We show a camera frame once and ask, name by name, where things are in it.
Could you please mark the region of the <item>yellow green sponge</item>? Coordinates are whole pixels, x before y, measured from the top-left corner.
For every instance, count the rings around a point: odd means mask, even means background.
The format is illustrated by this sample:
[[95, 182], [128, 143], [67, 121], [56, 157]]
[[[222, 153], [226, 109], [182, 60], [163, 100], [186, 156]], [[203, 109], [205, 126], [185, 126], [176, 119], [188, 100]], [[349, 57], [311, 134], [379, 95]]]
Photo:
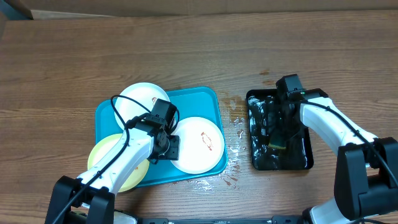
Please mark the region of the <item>yellow green sponge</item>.
[[274, 130], [274, 132], [269, 136], [268, 146], [274, 149], [286, 149], [284, 134], [278, 130]]

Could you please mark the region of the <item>white plate with ketchup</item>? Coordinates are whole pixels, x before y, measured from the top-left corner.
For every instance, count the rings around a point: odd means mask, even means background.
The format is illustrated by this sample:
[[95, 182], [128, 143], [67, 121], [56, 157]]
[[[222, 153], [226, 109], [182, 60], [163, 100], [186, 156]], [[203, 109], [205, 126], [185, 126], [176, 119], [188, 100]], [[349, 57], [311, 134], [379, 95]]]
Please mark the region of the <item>white plate with ketchup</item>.
[[[128, 98], [131, 98], [139, 102], [149, 111], [152, 111], [155, 102], [158, 99], [170, 101], [169, 96], [161, 87], [153, 83], [145, 83], [145, 82], [135, 83], [127, 87], [120, 93], [120, 95], [126, 96]], [[117, 97], [115, 99], [114, 107], [121, 115], [125, 123], [128, 120], [133, 119], [133, 117], [139, 116], [147, 112], [143, 107], [139, 106], [137, 103], [121, 97]]]

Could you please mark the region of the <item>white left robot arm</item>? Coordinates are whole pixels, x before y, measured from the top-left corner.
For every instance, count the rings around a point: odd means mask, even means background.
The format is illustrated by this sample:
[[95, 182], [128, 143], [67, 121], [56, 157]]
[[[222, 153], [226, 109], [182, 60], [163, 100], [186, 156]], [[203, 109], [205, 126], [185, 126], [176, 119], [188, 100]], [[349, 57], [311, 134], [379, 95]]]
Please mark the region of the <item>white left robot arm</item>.
[[114, 201], [134, 169], [146, 159], [178, 159], [180, 138], [163, 125], [128, 124], [120, 140], [92, 168], [76, 179], [63, 176], [55, 184], [45, 223], [69, 223], [72, 206], [89, 206], [85, 223], [113, 223]]

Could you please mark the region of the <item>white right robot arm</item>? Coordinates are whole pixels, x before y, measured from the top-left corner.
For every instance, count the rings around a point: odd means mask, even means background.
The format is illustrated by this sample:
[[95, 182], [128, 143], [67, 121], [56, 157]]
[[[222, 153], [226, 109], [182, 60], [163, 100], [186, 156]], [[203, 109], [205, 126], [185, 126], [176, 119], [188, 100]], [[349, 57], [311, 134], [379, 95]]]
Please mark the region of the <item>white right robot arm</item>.
[[302, 223], [359, 223], [397, 211], [397, 140], [378, 138], [345, 116], [321, 89], [273, 89], [285, 131], [310, 128], [336, 154], [333, 198]]

